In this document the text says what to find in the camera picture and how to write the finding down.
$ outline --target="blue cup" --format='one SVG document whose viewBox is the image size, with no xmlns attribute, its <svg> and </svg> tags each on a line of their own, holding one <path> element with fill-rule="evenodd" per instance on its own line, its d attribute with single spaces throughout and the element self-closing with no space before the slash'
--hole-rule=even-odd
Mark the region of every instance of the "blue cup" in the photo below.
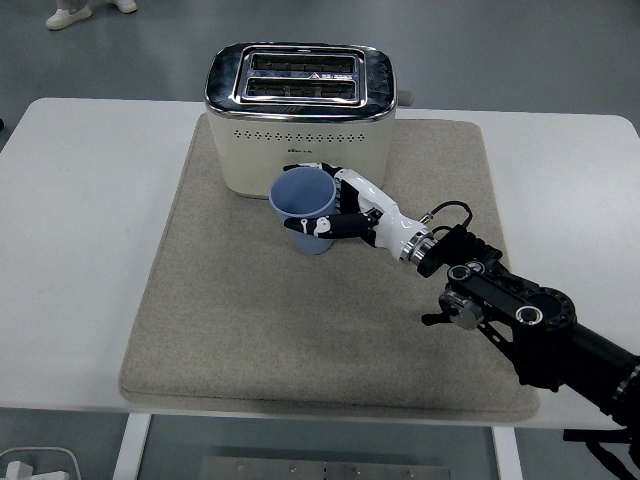
<svg viewBox="0 0 640 480">
<path fill-rule="evenodd" d="M 273 182 L 269 202 L 284 224 L 287 218 L 316 218 L 336 211 L 336 184 L 323 170 L 298 167 L 287 170 Z M 296 247 L 307 255 L 326 252 L 333 240 L 287 229 Z"/>
</svg>

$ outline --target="metal plate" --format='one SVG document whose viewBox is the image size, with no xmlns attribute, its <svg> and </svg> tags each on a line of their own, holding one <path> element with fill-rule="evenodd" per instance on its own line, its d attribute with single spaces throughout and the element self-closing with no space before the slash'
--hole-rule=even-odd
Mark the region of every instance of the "metal plate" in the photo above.
<svg viewBox="0 0 640 480">
<path fill-rule="evenodd" d="M 205 457 L 200 480 L 449 480 L 449 469 L 248 457 Z"/>
</svg>

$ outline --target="toaster slot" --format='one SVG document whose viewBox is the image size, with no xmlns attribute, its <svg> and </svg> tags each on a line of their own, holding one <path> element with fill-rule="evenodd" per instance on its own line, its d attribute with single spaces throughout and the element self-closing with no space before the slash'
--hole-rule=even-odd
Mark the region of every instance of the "toaster slot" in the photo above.
<svg viewBox="0 0 640 480">
<path fill-rule="evenodd" d="M 290 55 L 256 53 L 251 61 L 253 70 L 289 72 L 354 73 L 355 59 L 344 55 Z"/>
<path fill-rule="evenodd" d="M 356 85 L 352 81 L 302 80 L 292 78 L 250 78 L 247 99 L 278 101 L 282 99 L 315 99 L 324 101 L 356 100 Z"/>
</svg>

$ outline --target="felt mat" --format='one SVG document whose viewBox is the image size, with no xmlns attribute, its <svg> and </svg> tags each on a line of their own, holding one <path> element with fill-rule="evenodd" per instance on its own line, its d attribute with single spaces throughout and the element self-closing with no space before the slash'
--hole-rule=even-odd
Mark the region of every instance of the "felt mat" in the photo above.
<svg viewBox="0 0 640 480">
<path fill-rule="evenodd" d="M 383 185 L 421 218 L 467 202 L 470 230 L 503 249 L 477 125 L 397 120 Z M 438 214 L 454 225 L 466 214 Z M 267 200 L 224 184 L 200 118 L 120 374 L 130 401 L 184 409 L 512 421 L 534 389 L 478 331 L 425 327 L 445 269 L 415 266 L 359 239 L 306 256 Z"/>
</svg>

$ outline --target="white shoe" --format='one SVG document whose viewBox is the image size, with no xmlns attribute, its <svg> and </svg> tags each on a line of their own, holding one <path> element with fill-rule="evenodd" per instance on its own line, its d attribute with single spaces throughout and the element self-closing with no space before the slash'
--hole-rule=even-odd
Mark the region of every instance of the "white shoe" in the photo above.
<svg viewBox="0 0 640 480">
<path fill-rule="evenodd" d="M 118 7 L 122 13 L 132 13 L 138 9 L 136 2 L 133 0 L 107 0 L 111 5 Z"/>
<path fill-rule="evenodd" d="M 63 10 L 59 8 L 56 13 L 47 20 L 47 28 L 49 30 L 61 30 L 78 20 L 89 18 L 92 14 L 93 12 L 88 5 L 85 5 L 80 10 Z"/>
</svg>

